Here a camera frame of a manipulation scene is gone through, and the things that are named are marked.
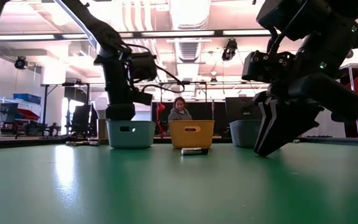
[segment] yellow basket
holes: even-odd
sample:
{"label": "yellow basket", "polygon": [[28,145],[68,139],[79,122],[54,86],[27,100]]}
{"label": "yellow basket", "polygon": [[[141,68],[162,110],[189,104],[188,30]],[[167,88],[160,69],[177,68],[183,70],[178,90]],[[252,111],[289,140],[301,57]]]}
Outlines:
{"label": "yellow basket", "polygon": [[214,123],[215,121],[170,121],[169,132],[173,147],[210,147]]}

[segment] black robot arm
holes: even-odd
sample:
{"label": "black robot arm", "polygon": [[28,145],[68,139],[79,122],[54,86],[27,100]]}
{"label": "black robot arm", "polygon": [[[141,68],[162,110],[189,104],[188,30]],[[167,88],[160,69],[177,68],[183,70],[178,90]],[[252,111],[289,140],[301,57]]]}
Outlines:
{"label": "black robot arm", "polygon": [[[9,0],[0,0],[0,16],[7,2]],[[157,77],[157,69],[162,68],[155,64],[155,56],[143,46],[126,44],[109,24],[95,18],[89,12],[87,8],[89,4],[83,5],[79,0],[55,0],[55,2],[80,25],[91,45],[98,52],[94,63],[103,67],[109,98],[106,118],[131,120],[135,115],[133,102],[151,104],[152,95],[145,93],[144,89],[139,91],[134,83],[142,80],[151,81]],[[132,53],[130,47],[140,47],[146,51]],[[168,75],[172,76],[184,90],[181,81],[170,73]]]}
{"label": "black robot arm", "polygon": [[[358,48],[358,1],[266,0],[257,22],[272,33],[267,52],[252,52],[242,79],[269,83],[254,98],[264,118],[254,151],[267,156],[317,127],[324,108],[339,122],[358,118],[358,95],[335,79]],[[284,37],[303,39],[295,55],[278,53]]]}

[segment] green table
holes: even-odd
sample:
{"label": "green table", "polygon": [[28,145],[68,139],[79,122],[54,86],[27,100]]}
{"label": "green table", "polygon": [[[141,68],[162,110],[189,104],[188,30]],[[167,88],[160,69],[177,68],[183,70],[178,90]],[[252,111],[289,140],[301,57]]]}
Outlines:
{"label": "green table", "polygon": [[0,149],[0,223],[358,224],[358,146]]}

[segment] gray jacket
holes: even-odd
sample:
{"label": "gray jacket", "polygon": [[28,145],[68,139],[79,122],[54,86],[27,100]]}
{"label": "gray jacket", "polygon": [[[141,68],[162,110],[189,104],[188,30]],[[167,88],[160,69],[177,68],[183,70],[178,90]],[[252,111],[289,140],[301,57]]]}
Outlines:
{"label": "gray jacket", "polygon": [[171,113],[168,116],[168,122],[174,120],[192,120],[192,119],[193,118],[191,117],[187,109],[185,109],[185,112],[182,114],[179,113],[179,111],[176,110],[175,108],[172,108]]}

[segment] black chair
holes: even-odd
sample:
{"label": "black chair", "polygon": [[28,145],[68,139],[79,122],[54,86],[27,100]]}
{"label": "black chair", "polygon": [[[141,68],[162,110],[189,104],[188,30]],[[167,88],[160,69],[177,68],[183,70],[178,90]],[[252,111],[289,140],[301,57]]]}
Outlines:
{"label": "black chair", "polygon": [[71,133],[76,132],[77,135],[91,137],[97,135],[97,122],[98,114],[93,105],[76,106],[73,119],[66,127],[71,128]]}

